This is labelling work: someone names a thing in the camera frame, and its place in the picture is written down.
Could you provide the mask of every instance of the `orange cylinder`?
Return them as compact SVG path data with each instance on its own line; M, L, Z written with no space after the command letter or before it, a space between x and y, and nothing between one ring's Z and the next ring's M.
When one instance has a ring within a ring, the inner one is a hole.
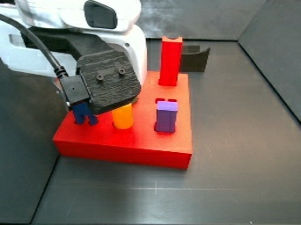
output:
M111 116L114 126L118 129L131 128L134 124L131 103L118 109L111 110Z

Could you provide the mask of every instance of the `red block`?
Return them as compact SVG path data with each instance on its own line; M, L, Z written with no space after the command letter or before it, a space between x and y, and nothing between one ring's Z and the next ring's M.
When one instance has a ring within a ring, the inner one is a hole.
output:
M190 164L190 88L187 75L179 75L176 87L158 85L159 72L148 72L139 101L132 106L134 126L120 130L112 125L111 113L99 115L99 124L73 123L68 113L53 136L64 156L100 159L122 163L187 169ZM176 99L179 112L172 134L154 131L156 98Z
M159 85L176 86L182 43L183 40L180 37L175 40L164 36L162 37Z

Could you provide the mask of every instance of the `black cable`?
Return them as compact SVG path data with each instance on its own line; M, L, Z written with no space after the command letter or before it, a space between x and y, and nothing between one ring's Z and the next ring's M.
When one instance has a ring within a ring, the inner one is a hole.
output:
M12 18L7 17L3 14L0 14L0 20L3 20L7 24L12 25L23 33L23 35L32 41L39 50L43 52L45 59L52 64L53 72L57 75L57 77L61 78L61 76L68 76L63 66L55 59L51 51L48 50L44 43L40 41L40 39L36 37L36 35L17 21L15 21Z

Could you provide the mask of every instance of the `screw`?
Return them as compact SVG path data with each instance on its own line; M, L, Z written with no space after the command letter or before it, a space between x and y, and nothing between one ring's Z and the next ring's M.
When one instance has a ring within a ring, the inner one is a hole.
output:
M98 80L98 81L103 81L103 75L102 75L102 74L98 74L98 75L96 75L96 80Z
M126 74L126 70L124 69L119 69L118 73L119 73L119 76L123 76Z

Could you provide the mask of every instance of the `gray wall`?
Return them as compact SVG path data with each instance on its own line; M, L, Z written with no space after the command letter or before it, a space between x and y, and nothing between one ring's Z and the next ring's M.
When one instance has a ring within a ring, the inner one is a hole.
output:
M0 62L0 223L29 223L59 156L53 133L65 110L48 77Z
M147 38L237 40L266 0L140 0Z
M238 40L301 120L301 1L269 0Z

